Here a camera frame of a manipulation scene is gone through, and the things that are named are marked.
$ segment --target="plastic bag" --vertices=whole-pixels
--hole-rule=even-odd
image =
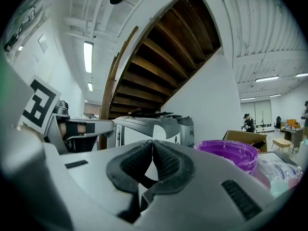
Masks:
[[[298,167],[262,156],[258,157],[258,168],[270,181],[270,193],[275,198],[296,186],[303,175]]]

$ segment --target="person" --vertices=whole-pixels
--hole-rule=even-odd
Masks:
[[[306,139],[308,139],[308,101],[305,102],[306,110],[304,111],[302,115],[302,119],[305,120],[304,125],[304,137],[306,136]]]
[[[244,115],[245,119],[245,127],[246,127],[246,132],[253,133],[255,132],[255,126],[254,126],[254,120],[249,116],[249,114]]]

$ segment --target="purple plastic container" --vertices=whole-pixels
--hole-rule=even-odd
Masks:
[[[248,174],[253,174],[257,167],[258,152],[248,144],[235,141],[201,141],[194,145],[194,149],[227,158]]]

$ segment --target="ceiling light fixture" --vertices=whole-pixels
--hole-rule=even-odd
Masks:
[[[308,73],[297,74],[295,77],[305,77],[308,76]]]
[[[281,94],[271,95],[269,97],[272,98],[272,97],[278,97],[278,96],[281,96]]]
[[[86,72],[92,74],[92,57],[93,57],[93,43],[85,41],[83,43],[83,57],[85,60]]]
[[[261,82],[261,81],[267,81],[267,80],[274,80],[274,79],[278,79],[279,76],[270,76],[270,77],[265,77],[265,78],[259,78],[256,79],[255,82]]]
[[[251,99],[256,99],[256,98],[242,98],[241,101],[243,101],[243,100],[251,100]]]
[[[88,83],[88,88],[89,88],[90,91],[93,91],[92,83]]]

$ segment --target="underside of staircase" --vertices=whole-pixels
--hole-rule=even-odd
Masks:
[[[210,59],[220,41],[202,0],[176,0],[137,47],[114,90],[109,119],[139,107],[159,110]]]

